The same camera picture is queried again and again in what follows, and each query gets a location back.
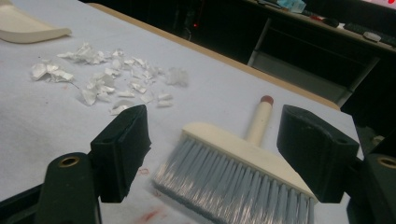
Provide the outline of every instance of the hand broom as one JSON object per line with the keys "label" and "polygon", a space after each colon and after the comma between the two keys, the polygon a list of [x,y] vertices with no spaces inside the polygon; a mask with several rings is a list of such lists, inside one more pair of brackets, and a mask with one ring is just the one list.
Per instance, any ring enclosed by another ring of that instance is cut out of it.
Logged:
{"label": "hand broom", "polygon": [[281,157],[259,148],[273,99],[263,96],[246,141],[207,123],[183,127],[157,189],[215,223],[314,223],[314,194]]}

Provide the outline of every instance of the brown handle tip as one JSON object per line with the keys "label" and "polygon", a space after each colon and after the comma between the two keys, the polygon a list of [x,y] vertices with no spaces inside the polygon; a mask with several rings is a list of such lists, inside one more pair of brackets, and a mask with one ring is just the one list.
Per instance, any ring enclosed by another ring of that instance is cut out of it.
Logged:
{"label": "brown handle tip", "polygon": [[274,104],[274,99],[271,96],[269,96],[269,95],[264,95],[260,99],[260,102],[267,102],[268,104],[273,105]]}

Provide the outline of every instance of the gray bristles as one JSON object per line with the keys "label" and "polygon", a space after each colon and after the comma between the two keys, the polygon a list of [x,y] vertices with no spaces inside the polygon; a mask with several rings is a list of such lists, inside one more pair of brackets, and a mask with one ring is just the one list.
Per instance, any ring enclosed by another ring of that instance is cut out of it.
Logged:
{"label": "gray bristles", "polygon": [[314,223],[312,198],[191,138],[179,143],[154,184],[215,223]]}

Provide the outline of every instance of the dustpan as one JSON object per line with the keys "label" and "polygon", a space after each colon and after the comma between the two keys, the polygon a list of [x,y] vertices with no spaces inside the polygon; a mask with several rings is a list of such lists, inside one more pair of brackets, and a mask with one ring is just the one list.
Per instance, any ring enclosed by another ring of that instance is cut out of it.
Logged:
{"label": "dustpan", "polygon": [[28,44],[71,34],[16,8],[9,0],[0,0],[0,38],[12,43]]}

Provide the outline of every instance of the desk leg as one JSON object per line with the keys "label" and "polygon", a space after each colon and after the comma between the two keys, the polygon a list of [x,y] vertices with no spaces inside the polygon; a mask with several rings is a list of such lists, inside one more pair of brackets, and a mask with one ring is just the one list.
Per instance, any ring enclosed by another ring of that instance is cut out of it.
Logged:
{"label": "desk leg", "polygon": [[338,98],[337,104],[339,106],[343,105],[347,99],[353,94],[353,92],[359,87],[363,80],[370,74],[376,64],[379,62],[378,57],[374,57],[366,68],[361,72],[361,74],[349,85],[349,87],[344,91],[344,93]]}
{"label": "desk leg", "polygon": [[265,35],[268,32],[268,29],[270,28],[271,25],[271,18],[267,19],[267,22],[264,25],[264,28],[262,28],[262,33],[260,34],[259,40],[257,41],[256,47],[254,48],[253,52],[251,52],[250,59],[248,60],[247,66],[252,66],[254,63],[254,60],[256,59],[257,52],[260,50],[260,47],[262,46],[262,41],[264,40]]}

